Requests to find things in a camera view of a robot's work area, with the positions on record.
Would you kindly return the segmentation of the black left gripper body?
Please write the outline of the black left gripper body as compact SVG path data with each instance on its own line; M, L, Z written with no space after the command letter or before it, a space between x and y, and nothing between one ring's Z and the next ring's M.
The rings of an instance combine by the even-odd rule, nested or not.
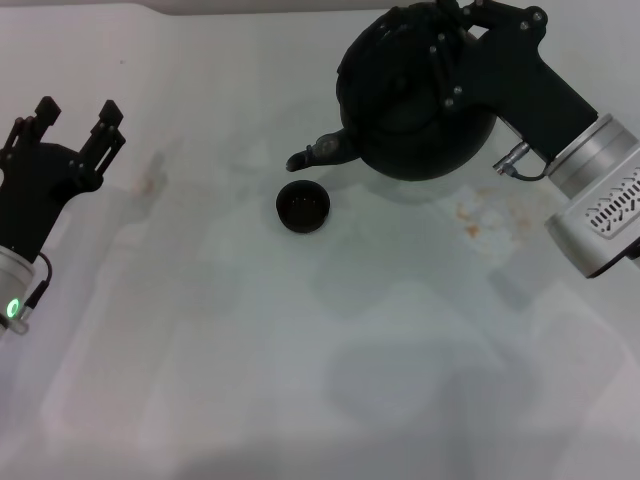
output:
M1 155L1 245L32 263L62 209L103 183L104 156L40 143Z

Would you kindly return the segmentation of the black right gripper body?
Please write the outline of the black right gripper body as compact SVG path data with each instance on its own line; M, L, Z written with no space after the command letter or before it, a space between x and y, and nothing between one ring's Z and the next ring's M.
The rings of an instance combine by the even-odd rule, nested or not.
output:
M597 119L598 112L540 57L543 27L502 26L467 45L455 69L462 104L488 108L546 162Z

